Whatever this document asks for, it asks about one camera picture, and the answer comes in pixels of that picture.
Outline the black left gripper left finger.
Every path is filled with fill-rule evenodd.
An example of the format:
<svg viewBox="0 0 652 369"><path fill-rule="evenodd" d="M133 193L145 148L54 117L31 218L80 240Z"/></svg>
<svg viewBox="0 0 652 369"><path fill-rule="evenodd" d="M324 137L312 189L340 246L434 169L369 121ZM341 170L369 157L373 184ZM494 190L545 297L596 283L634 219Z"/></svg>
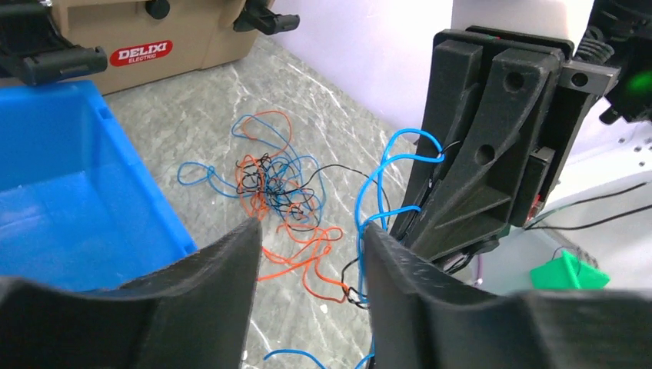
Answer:
<svg viewBox="0 0 652 369"><path fill-rule="evenodd" d="M1 279L3 368L237 368L261 257L261 222L116 289Z"/></svg>

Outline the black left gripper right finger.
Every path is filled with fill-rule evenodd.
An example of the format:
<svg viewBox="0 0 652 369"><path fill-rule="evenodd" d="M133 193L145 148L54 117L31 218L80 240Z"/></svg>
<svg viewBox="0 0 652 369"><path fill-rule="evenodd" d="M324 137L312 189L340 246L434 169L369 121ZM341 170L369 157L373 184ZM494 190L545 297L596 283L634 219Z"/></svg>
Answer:
<svg viewBox="0 0 652 369"><path fill-rule="evenodd" d="M445 274L376 224L363 237L378 368L649 368L648 291L498 296Z"/></svg>

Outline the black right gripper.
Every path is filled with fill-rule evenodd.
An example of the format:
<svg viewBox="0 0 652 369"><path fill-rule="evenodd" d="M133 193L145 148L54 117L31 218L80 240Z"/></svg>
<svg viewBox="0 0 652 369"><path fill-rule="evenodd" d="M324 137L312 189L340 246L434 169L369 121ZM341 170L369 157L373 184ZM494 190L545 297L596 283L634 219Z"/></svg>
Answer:
<svg viewBox="0 0 652 369"><path fill-rule="evenodd" d="M391 235L434 261L479 248L543 207L590 107L618 70L579 61L571 42L471 26L433 40L421 130L445 147L414 161ZM416 155L435 157L419 137Z"/></svg>

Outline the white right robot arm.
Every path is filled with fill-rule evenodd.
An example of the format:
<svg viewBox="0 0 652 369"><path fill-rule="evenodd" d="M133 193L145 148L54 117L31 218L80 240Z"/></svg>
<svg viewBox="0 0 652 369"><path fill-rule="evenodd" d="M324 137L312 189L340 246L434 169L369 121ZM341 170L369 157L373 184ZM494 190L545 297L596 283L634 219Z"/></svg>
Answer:
<svg viewBox="0 0 652 369"><path fill-rule="evenodd" d="M404 196L417 206L391 235L443 263L497 246L545 205L581 123L606 98L604 124L651 117L651 3L597 1L578 36L504 21L502 2L455 5L434 36L424 135Z"/></svg>

